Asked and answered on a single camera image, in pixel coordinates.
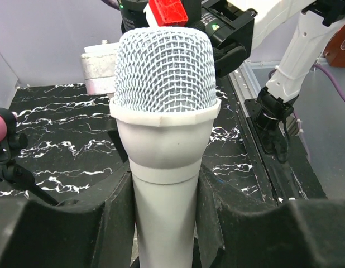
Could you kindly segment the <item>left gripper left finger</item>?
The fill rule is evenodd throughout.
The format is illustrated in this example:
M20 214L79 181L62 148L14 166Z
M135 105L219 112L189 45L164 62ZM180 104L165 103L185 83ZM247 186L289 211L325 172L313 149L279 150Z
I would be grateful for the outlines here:
M124 164L57 207L0 198L0 267L129 267L134 232L132 176Z

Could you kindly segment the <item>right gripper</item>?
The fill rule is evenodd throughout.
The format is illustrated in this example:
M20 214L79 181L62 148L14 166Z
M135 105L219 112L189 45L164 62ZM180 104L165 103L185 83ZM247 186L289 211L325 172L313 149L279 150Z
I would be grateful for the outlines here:
M214 67L217 77L222 78L235 71L247 58L247 51L243 46L237 46L224 52L213 48Z

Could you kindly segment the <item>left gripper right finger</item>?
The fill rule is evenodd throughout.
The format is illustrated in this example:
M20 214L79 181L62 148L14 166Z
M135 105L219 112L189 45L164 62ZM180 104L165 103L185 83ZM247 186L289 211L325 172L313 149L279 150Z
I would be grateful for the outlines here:
M197 267L345 267L345 200L274 207L199 172Z

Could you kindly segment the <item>white microphone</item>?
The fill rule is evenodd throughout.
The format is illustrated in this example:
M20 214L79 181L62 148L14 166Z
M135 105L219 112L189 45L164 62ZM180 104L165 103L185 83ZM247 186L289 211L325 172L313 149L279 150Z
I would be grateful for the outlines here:
M191 267L197 184L221 101L208 36L147 27L119 41L109 108L128 155L141 267Z

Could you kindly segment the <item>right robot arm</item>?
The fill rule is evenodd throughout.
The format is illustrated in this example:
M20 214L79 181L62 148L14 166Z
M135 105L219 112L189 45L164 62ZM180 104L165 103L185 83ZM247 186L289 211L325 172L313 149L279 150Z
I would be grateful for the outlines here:
M257 97L263 130L292 113L307 71L345 25L345 1L119 1L118 9L125 31L201 26L218 52L219 76L245 60L279 61Z

